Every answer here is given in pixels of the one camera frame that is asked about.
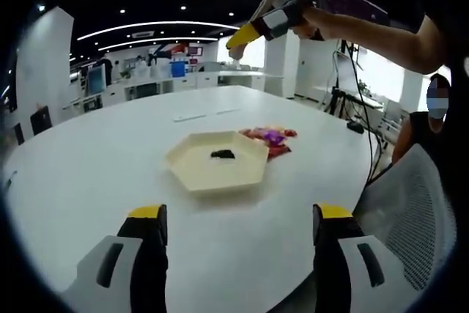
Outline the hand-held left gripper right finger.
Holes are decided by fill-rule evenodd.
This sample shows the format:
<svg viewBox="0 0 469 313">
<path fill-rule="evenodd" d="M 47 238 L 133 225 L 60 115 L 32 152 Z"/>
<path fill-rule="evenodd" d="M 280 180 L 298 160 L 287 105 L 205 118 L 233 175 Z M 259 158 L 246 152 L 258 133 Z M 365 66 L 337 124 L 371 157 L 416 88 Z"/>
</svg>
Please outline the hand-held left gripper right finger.
<svg viewBox="0 0 469 313">
<path fill-rule="evenodd" d="M 347 209 L 313 206 L 316 312 L 406 312 L 418 291 L 404 265 Z"/>
</svg>

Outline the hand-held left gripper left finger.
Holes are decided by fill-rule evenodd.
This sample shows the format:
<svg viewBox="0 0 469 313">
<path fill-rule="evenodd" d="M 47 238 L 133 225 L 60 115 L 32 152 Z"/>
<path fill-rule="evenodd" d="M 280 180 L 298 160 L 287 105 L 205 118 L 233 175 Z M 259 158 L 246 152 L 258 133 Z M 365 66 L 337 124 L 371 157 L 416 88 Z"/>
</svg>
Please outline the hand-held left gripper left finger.
<svg viewBox="0 0 469 313">
<path fill-rule="evenodd" d="M 132 210 L 77 264 L 61 294 L 73 312 L 166 312 L 167 207 Z"/>
</svg>

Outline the person's right hand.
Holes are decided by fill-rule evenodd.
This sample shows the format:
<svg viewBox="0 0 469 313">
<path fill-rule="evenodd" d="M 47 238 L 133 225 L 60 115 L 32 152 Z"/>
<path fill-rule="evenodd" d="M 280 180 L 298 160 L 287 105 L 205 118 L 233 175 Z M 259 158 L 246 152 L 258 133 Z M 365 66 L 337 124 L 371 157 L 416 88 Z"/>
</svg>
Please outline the person's right hand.
<svg viewBox="0 0 469 313">
<path fill-rule="evenodd" d="M 305 8 L 299 24 L 292 27 L 293 33 L 300 39 L 326 41 L 328 39 L 326 31 L 319 28 L 323 15 L 322 10 L 314 7 Z"/>
</svg>

